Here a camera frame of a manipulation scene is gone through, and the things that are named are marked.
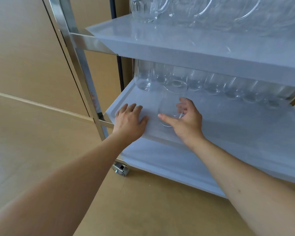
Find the right hand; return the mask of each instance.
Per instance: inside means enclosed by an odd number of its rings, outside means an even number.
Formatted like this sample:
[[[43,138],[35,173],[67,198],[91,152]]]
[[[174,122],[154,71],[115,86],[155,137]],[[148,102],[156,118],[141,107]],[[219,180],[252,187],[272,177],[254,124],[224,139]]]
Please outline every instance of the right hand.
[[[202,115],[199,113],[193,102],[188,98],[180,98],[177,103],[179,113],[185,114],[182,118],[172,118],[165,114],[159,114],[158,117],[165,123],[170,124],[177,136],[189,147],[192,148],[198,140],[205,139],[202,127]]]

